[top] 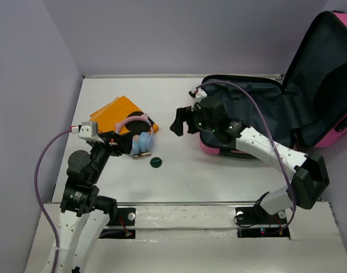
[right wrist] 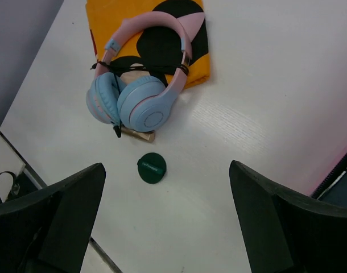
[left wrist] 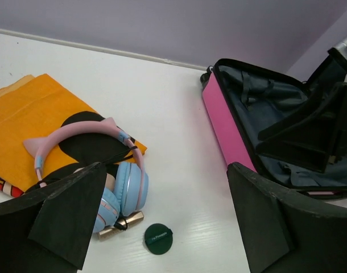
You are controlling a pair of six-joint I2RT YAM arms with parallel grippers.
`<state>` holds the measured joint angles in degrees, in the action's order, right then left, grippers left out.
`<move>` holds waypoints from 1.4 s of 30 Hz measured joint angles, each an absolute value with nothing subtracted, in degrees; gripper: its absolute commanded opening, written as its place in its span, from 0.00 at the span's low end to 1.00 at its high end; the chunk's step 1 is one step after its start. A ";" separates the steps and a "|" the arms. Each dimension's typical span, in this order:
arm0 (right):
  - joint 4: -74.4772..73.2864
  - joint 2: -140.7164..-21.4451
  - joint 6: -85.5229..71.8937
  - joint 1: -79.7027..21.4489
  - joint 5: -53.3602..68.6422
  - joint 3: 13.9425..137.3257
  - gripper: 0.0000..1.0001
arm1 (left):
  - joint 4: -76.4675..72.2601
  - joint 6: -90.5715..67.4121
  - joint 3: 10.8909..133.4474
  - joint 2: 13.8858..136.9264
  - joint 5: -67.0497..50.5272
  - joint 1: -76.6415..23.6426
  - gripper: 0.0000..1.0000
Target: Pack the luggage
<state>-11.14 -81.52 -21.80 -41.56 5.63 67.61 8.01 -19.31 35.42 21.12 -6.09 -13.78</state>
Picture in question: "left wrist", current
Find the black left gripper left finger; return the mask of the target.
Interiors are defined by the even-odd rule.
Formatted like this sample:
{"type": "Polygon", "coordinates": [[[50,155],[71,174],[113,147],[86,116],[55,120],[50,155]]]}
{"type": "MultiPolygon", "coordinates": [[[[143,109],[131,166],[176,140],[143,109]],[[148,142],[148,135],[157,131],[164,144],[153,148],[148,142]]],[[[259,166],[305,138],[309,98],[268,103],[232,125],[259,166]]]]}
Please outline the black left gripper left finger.
{"type": "Polygon", "coordinates": [[[0,272],[77,272],[88,251],[105,187],[94,163],[0,203],[0,272]]]}

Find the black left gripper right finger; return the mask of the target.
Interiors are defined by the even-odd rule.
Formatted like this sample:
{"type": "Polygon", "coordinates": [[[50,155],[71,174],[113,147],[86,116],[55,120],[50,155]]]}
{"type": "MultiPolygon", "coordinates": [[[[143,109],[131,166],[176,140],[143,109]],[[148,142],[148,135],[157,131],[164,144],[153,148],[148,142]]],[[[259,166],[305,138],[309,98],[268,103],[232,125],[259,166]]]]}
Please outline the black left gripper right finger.
{"type": "Polygon", "coordinates": [[[240,163],[228,166],[227,177],[250,272],[347,272],[347,208],[240,163]]]}

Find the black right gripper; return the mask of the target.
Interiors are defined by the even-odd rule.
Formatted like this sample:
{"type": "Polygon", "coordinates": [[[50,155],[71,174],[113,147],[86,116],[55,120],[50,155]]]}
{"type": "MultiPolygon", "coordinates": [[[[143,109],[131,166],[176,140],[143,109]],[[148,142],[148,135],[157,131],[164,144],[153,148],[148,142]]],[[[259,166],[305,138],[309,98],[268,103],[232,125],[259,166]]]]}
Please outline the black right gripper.
{"type": "Polygon", "coordinates": [[[332,89],[319,87],[296,112],[262,130],[257,154],[311,171],[324,173],[329,154],[318,145],[281,140],[294,131],[304,133],[306,128],[332,130],[337,124],[337,136],[332,160],[338,162],[347,154],[347,36],[328,50],[329,56],[344,71],[345,76],[332,89]]]}

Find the gold lipstick tube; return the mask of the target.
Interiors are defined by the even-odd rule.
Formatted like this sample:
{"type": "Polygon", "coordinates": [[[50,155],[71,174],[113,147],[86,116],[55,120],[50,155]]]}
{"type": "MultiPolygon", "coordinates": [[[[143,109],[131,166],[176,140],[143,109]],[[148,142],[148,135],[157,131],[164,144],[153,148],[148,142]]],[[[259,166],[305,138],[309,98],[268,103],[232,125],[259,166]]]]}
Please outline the gold lipstick tube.
{"type": "Polygon", "coordinates": [[[107,226],[102,231],[97,233],[100,241],[104,241],[111,236],[127,231],[144,220],[142,211],[134,212],[127,217],[120,217],[113,226],[107,226]]]}

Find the pink hard-shell suitcase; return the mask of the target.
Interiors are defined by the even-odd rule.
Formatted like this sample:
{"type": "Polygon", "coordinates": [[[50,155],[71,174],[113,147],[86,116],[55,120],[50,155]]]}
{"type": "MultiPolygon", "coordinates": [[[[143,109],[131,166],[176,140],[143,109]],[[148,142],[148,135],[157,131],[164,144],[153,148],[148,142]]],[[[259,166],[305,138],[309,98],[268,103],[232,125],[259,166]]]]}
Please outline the pink hard-shell suitcase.
{"type": "Polygon", "coordinates": [[[332,89],[345,76],[330,59],[306,82],[233,59],[220,59],[201,76],[203,100],[227,164],[241,163],[261,176],[287,188],[317,198],[347,197],[347,154],[331,158],[337,136],[332,130],[293,132],[281,140],[318,145],[329,154],[324,173],[257,154],[265,141],[260,131],[285,119],[306,102],[315,89],[332,89]]]}

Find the dark green round compact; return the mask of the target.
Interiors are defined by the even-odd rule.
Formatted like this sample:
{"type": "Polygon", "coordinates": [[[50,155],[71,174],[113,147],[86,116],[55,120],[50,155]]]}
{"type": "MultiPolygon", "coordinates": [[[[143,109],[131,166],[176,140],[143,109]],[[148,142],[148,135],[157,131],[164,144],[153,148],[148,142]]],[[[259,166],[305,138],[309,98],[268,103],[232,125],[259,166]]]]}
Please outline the dark green round compact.
{"type": "Polygon", "coordinates": [[[144,233],[144,244],[154,255],[167,253],[173,244],[173,232],[163,224],[152,224],[144,233]]]}

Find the orange cartoon towel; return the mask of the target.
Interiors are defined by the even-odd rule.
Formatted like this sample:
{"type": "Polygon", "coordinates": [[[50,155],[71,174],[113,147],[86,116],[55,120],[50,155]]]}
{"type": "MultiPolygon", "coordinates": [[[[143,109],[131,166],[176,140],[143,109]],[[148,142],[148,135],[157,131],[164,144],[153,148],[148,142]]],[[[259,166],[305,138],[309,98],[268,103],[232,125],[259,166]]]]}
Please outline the orange cartoon towel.
{"type": "MultiPolygon", "coordinates": [[[[70,123],[103,119],[47,74],[28,75],[0,89],[0,190],[19,197],[38,182],[34,158],[23,145],[26,139],[46,137],[70,123]]],[[[43,177],[54,182],[116,154],[127,162],[135,161],[133,153],[115,138],[77,135],[52,149],[44,163],[43,177]]]]}

